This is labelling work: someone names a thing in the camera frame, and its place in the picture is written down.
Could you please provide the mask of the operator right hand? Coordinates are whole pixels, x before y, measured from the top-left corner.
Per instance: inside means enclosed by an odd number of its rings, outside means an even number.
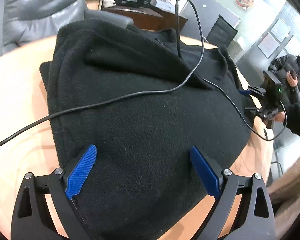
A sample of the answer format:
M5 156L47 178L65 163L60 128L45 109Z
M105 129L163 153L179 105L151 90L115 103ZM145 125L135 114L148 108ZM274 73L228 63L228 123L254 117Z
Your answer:
M285 119L286 119L286 114L285 114L285 112L279 112L279 113L277 113L277 115L275 115L275 118L274 118L274 120L275 120L276 122L284 122Z

